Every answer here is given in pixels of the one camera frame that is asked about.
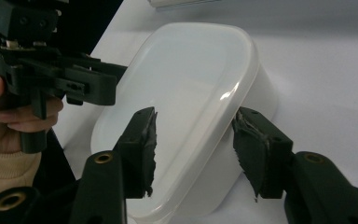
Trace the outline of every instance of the human hand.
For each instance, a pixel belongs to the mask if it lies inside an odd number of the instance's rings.
[[[47,118],[39,119],[34,116],[30,105],[8,108],[9,103],[4,81],[0,78],[0,153],[21,151],[20,132],[47,131],[57,123],[58,113],[63,108],[59,98],[50,97],[47,101]]]

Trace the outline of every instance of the brass screw hole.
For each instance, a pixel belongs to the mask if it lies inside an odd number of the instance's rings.
[[[8,194],[0,200],[0,212],[5,212],[17,207],[19,204],[23,203],[26,198],[27,195],[21,191]]]
[[[104,153],[94,159],[98,164],[110,162],[113,159],[112,154]]]
[[[313,154],[313,153],[305,154],[304,157],[307,161],[310,161],[313,163],[323,163],[324,162],[324,158],[322,158],[319,155]]]

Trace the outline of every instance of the white table surface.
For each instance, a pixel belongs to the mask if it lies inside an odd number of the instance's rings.
[[[148,36],[177,21],[245,30],[277,89],[273,122],[294,141],[293,151],[325,155],[358,187],[358,0],[221,0],[164,9],[124,0],[92,56],[128,66]],[[55,127],[77,176],[102,109],[65,105]],[[170,223],[286,223],[282,203],[256,203],[241,175],[213,213],[174,217]]]

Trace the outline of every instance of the white plastic container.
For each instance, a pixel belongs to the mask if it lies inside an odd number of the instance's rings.
[[[137,223],[212,212],[241,173],[230,127],[241,105],[271,118],[276,94],[242,29],[172,23],[142,45],[117,86],[117,103],[98,118],[93,153],[110,150],[131,116],[158,112],[153,195],[127,200]]]

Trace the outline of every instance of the container lid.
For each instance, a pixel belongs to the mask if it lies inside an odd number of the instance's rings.
[[[130,217],[156,222],[174,212],[228,128],[258,67],[253,41],[237,27],[171,23],[149,36],[117,86],[117,103],[103,110],[91,137],[93,153],[110,150],[133,113],[149,106],[158,112],[153,194],[127,200]]]

